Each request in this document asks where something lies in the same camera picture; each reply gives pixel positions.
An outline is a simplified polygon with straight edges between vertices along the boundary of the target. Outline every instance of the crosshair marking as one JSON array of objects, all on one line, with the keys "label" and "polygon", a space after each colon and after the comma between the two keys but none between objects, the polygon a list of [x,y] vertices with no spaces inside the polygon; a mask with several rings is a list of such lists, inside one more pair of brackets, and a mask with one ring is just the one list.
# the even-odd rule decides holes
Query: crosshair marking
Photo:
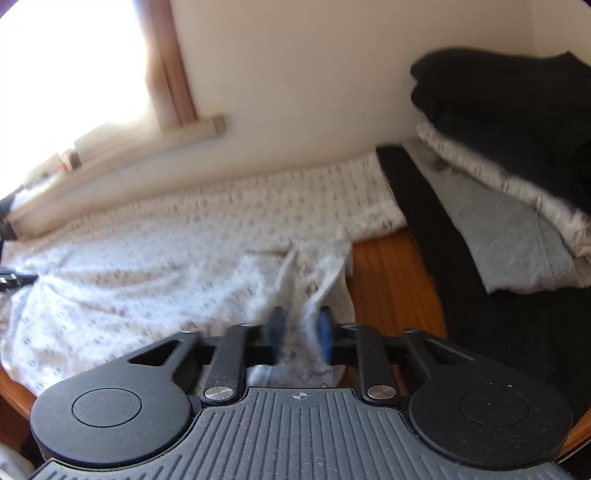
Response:
[{"label": "crosshair marking", "polygon": [[292,395],[292,397],[294,397],[297,401],[302,401],[308,398],[308,394],[306,392],[296,392]]}]

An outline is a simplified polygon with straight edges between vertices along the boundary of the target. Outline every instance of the folded gray clothing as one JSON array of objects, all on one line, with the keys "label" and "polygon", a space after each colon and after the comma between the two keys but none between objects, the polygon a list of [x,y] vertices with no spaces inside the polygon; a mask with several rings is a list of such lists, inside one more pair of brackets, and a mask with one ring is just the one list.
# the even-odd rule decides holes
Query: folded gray clothing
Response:
[{"label": "folded gray clothing", "polygon": [[489,293],[591,284],[587,259],[573,258],[554,227],[533,208],[456,170],[420,140],[402,146],[464,237]]}]

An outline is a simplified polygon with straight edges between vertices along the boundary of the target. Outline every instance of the window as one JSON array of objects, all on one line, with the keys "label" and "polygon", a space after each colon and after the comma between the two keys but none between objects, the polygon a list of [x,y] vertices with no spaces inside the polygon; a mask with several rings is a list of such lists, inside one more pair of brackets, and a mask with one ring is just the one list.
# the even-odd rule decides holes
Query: window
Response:
[{"label": "window", "polygon": [[0,18],[0,198],[97,127],[196,119],[169,0],[19,0]]}]

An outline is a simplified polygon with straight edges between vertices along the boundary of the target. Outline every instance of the white patterned bedsheet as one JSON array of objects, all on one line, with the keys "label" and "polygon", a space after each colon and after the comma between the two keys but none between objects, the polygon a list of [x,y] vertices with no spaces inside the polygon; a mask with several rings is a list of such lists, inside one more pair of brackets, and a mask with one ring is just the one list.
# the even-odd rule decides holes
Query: white patterned bedsheet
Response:
[{"label": "white patterned bedsheet", "polygon": [[339,373],[319,354],[319,308],[354,321],[350,242],[404,225],[372,153],[143,200],[7,242],[3,265],[40,277],[0,298],[2,366],[39,395],[187,327],[219,335],[282,305],[286,360],[252,369],[249,383],[334,385]]}]

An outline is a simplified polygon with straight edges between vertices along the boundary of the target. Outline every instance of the black blanket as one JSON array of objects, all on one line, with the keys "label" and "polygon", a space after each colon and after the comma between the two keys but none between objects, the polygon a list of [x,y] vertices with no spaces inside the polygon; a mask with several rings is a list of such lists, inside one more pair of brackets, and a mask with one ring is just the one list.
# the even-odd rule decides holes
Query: black blanket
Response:
[{"label": "black blanket", "polygon": [[435,279],[448,338],[553,385],[578,420],[591,406],[591,289],[487,295],[463,237],[407,153],[377,153]]},{"label": "black blanket", "polygon": [[442,133],[591,213],[591,67],[468,48],[411,68],[413,103]]}]

